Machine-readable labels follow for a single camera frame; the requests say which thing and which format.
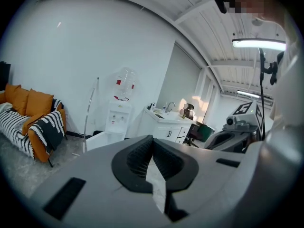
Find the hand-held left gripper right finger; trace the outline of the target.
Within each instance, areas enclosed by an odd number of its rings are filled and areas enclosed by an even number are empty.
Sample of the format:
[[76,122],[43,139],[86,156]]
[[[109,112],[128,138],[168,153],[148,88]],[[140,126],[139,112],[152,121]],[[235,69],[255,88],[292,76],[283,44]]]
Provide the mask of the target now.
[[177,227],[220,227],[230,223],[230,213],[243,191],[229,182],[239,170],[244,154],[219,152],[154,139],[153,159],[165,179],[164,213]]

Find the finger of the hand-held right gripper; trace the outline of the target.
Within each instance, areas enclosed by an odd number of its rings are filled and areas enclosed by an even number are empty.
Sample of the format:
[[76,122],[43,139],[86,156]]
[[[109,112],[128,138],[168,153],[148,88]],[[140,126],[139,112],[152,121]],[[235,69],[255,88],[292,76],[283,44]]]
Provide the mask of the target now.
[[206,149],[245,153],[250,145],[250,134],[214,134],[206,141]]
[[250,144],[257,141],[257,132],[234,132],[234,131],[221,131],[215,134],[250,134]]

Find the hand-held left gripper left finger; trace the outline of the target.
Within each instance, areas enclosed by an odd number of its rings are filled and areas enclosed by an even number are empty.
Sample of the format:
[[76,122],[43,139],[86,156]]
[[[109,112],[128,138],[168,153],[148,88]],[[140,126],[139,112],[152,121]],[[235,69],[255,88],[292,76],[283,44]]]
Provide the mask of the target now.
[[35,217],[48,228],[163,228],[146,181],[150,135],[99,147],[46,179],[31,196]]

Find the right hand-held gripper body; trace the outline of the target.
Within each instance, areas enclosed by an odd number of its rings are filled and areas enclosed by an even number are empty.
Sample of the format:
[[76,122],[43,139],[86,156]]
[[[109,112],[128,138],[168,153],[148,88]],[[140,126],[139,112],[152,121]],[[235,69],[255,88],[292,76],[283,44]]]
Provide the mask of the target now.
[[264,117],[257,102],[254,100],[239,105],[226,118],[223,130],[245,133],[256,132],[258,140],[263,140],[264,126]]

